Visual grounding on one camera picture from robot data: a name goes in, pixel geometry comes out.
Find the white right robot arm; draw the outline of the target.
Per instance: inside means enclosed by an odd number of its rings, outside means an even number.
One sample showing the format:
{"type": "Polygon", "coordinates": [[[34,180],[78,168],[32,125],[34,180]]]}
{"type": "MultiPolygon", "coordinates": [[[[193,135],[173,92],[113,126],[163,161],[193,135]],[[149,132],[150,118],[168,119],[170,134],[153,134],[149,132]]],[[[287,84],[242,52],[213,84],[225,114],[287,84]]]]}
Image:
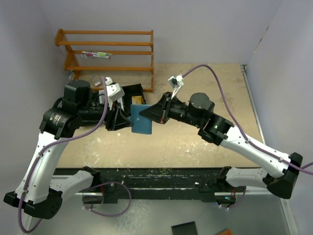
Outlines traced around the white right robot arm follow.
{"type": "Polygon", "coordinates": [[[204,93],[191,95],[186,104],[166,92],[156,104],[139,114],[159,124],[174,119],[195,126],[204,141],[232,150],[258,165],[226,168],[222,180],[230,186],[266,188],[277,197],[290,199],[303,157],[280,152],[249,137],[231,121],[215,114],[214,107],[214,102],[204,93]]]}

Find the gold credit card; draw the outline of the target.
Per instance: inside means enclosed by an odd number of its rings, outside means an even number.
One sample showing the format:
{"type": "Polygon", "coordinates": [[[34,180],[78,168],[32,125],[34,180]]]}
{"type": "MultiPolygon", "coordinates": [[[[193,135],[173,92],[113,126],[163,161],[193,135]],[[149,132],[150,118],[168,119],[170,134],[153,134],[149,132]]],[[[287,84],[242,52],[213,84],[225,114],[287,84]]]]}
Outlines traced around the gold credit card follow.
{"type": "Polygon", "coordinates": [[[142,96],[132,96],[132,104],[133,105],[141,105],[141,104],[143,104],[142,96]]]}

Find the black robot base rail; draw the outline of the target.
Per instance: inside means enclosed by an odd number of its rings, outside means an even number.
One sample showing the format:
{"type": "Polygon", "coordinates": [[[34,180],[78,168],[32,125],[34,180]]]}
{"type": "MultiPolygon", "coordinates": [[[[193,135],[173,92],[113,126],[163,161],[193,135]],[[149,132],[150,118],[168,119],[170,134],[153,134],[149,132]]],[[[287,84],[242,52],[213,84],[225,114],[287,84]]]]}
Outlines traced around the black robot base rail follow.
{"type": "Polygon", "coordinates": [[[104,203],[120,199],[200,200],[234,204],[244,187],[226,182],[229,168],[97,168],[96,189],[83,189],[83,195],[104,196],[104,203]]]}

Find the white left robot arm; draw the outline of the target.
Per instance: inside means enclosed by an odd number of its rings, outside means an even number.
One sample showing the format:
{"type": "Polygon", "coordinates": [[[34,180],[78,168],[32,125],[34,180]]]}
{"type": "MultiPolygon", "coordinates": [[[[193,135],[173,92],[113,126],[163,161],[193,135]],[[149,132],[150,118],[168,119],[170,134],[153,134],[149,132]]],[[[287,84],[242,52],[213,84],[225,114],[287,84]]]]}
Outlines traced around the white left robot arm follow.
{"type": "Polygon", "coordinates": [[[68,198],[100,186],[100,172],[88,166],[61,182],[51,182],[66,146],[77,139],[74,133],[82,126],[82,111],[89,107],[91,97],[87,81],[65,85],[63,97],[44,113],[31,163],[20,185],[5,194],[5,203],[32,217],[51,219],[68,198]]]}

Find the blue leather card holder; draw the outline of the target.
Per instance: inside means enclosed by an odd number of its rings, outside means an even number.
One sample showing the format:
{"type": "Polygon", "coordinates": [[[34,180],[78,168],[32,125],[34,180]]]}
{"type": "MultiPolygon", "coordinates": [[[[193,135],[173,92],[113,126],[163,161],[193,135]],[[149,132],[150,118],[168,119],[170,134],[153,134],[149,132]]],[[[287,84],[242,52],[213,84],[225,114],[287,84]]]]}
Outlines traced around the blue leather card holder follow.
{"type": "Polygon", "coordinates": [[[151,135],[152,134],[152,121],[146,117],[141,116],[141,111],[149,108],[150,105],[146,104],[132,104],[131,105],[131,123],[132,133],[151,135]]]}

